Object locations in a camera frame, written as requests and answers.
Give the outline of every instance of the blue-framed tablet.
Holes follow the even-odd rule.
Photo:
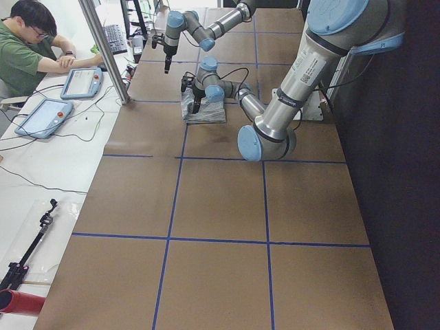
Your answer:
[[[71,69],[61,91],[63,100],[94,98],[102,83],[102,70],[99,67]]]
[[[74,104],[70,101],[45,98],[15,129],[15,133],[38,139],[48,138],[65,121],[73,108]]]

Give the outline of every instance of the black wall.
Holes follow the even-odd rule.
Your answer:
[[[334,107],[395,329],[438,330],[440,2],[408,1],[407,16],[403,47],[376,55]]]

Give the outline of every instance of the red cylinder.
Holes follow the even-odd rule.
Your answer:
[[[0,313],[38,316],[46,298],[25,292],[5,289],[0,291]]]

